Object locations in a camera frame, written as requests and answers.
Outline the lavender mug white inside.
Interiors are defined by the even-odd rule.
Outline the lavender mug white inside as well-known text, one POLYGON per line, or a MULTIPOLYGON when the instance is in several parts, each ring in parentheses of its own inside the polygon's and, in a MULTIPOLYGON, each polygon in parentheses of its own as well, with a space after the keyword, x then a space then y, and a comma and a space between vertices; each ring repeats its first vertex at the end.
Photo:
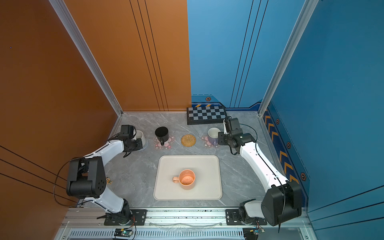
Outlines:
POLYGON ((208 130, 208 142, 211 145, 217 146, 219 144, 219 132, 220 129, 218 128, 210 128, 208 130))

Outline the pink flower coaster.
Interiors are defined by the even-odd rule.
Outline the pink flower coaster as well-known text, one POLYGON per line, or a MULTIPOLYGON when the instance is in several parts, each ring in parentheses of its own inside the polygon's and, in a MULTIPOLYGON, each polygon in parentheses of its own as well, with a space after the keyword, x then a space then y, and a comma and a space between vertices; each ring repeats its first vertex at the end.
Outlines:
POLYGON ((204 142, 204 147, 207 149, 219 149, 221 146, 219 144, 213 145, 209 142, 209 136, 208 135, 203 135, 201 137, 201 140, 204 142))
POLYGON ((161 142, 157 137, 154 137, 155 149, 156 150, 170 150, 172 148, 172 143, 175 141, 174 136, 169 136, 169 139, 161 145, 161 142))

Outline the black mug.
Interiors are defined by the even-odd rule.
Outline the black mug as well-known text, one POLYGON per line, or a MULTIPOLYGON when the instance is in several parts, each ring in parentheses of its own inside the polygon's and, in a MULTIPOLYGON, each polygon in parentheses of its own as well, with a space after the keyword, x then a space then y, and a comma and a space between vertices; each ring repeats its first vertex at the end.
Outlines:
POLYGON ((155 135, 159 140, 161 146, 164 146, 165 143, 169 140, 169 130, 166 127, 159 127, 155 130, 155 135))

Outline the woven rattan coaster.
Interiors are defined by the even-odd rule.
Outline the woven rattan coaster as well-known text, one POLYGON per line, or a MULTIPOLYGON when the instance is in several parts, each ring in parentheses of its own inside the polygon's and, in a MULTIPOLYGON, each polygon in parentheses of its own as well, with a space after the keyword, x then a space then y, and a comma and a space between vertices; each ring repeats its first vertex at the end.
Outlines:
POLYGON ((196 144, 196 137, 194 135, 184 135, 182 138, 181 138, 181 144, 184 146, 184 147, 192 147, 196 144))

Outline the orange pink mug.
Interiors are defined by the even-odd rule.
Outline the orange pink mug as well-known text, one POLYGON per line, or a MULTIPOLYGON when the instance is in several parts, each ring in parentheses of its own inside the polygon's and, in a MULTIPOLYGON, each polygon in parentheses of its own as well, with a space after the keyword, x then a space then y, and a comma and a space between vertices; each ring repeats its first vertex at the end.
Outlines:
POLYGON ((179 184, 184 190, 191 190, 195 186, 196 175, 192 170, 183 170, 178 177, 173 177, 173 183, 179 184))

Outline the light blue woven coaster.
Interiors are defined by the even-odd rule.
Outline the light blue woven coaster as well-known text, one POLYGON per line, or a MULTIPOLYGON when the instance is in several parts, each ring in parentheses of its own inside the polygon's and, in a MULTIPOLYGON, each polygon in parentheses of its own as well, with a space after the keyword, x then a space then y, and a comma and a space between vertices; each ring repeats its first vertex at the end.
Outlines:
POLYGON ((142 148, 142 149, 140 149, 140 151, 143 151, 143 150, 145 150, 145 149, 148 147, 148 145, 149 145, 149 142, 146 142, 146 144, 145 144, 145 145, 143 145, 143 148, 142 148))

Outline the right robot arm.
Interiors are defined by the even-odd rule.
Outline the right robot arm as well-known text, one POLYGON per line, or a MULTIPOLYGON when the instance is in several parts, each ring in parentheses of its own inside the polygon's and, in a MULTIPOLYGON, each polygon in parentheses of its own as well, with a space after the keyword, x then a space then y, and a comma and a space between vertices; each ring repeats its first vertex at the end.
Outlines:
POLYGON ((274 167, 252 135, 231 136, 220 132, 219 144, 235 149, 247 161, 266 192, 262 201, 249 200, 240 204, 239 214, 245 224, 262 218, 269 225, 276 226, 302 215, 300 185, 290 182, 274 167))

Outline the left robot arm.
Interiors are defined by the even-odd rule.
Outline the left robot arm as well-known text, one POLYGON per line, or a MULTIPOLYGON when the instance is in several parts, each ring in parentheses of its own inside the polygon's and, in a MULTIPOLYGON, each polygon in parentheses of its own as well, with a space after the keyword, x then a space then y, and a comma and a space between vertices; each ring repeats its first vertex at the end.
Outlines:
POLYGON ((114 157, 141 150, 141 139, 110 140, 96 151, 69 162, 67 194, 84 199, 104 209, 103 218, 119 225, 131 225, 134 216, 127 200, 118 197, 107 187, 105 165, 114 157))

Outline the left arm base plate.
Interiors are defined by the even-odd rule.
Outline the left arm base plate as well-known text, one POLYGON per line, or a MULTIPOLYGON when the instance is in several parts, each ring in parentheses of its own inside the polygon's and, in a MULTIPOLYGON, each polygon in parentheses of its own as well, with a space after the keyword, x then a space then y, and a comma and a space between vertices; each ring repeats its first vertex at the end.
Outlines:
POLYGON ((123 215, 119 214, 107 214, 104 225, 105 226, 143 226, 146 221, 147 210, 145 209, 133 209, 129 213, 123 215))

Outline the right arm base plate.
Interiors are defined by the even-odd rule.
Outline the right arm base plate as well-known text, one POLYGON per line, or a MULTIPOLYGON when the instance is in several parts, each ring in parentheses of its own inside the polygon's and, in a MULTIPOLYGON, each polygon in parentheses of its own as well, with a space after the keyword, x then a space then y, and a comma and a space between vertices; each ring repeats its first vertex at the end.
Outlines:
POLYGON ((251 218, 242 221, 239 209, 226 209, 226 223, 228 226, 266 226, 268 223, 265 219, 262 218, 251 218))

